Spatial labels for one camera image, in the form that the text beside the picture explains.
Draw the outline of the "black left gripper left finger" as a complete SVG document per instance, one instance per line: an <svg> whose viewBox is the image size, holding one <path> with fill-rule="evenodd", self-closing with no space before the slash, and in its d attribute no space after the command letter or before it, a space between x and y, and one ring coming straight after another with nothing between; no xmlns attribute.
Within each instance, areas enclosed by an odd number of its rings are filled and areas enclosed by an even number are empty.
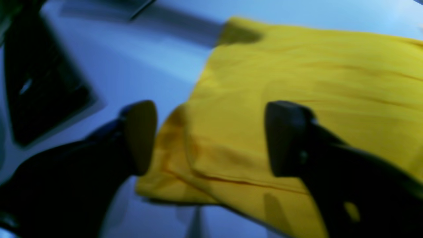
<svg viewBox="0 0 423 238"><path fill-rule="evenodd" d="M97 238L119 187L149 169L157 117L153 101L140 101L24 161L1 185L1 237Z"/></svg>

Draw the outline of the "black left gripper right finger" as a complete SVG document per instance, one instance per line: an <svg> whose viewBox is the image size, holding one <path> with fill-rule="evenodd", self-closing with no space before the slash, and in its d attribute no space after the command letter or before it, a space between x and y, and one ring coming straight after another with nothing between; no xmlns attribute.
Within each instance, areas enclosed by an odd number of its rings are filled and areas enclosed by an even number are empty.
<svg viewBox="0 0 423 238"><path fill-rule="evenodd" d="M330 238L422 237L422 183L349 146L300 104L268 102L264 127L273 175L301 179Z"/></svg>

